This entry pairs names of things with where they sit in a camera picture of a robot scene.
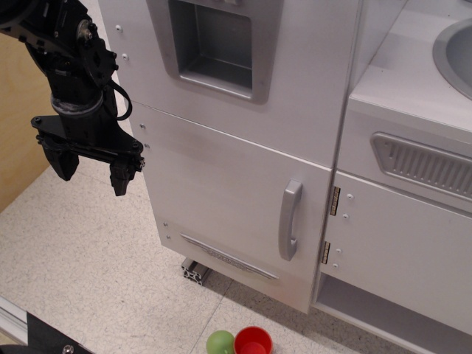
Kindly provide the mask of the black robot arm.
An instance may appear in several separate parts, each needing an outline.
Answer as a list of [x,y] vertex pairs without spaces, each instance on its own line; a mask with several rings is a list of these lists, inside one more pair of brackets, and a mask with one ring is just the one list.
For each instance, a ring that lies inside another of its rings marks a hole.
[[1,33],[27,48],[46,76],[52,116],[37,116],[31,124],[54,171],[72,178],[81,156],[110,167],[117,196],[142,171],[143,144],[124,132],[119,122],[129,118],[117,109],[116,94],[127,92],[113,81],[117,55],[107,49],[97,25],[80,1],[2,1]]

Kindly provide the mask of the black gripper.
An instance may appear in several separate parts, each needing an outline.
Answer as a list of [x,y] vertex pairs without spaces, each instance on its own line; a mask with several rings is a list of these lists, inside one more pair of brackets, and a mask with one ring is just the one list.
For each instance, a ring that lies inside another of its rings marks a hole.
[[64,181],[70,181],[81,156],[110,164],[115,196],[124,196],[136,171],[142,171],[143,144],[126,133],[113,114],[103,108],[81,117],[37,116],[31,125],[38,131],[49,164]]

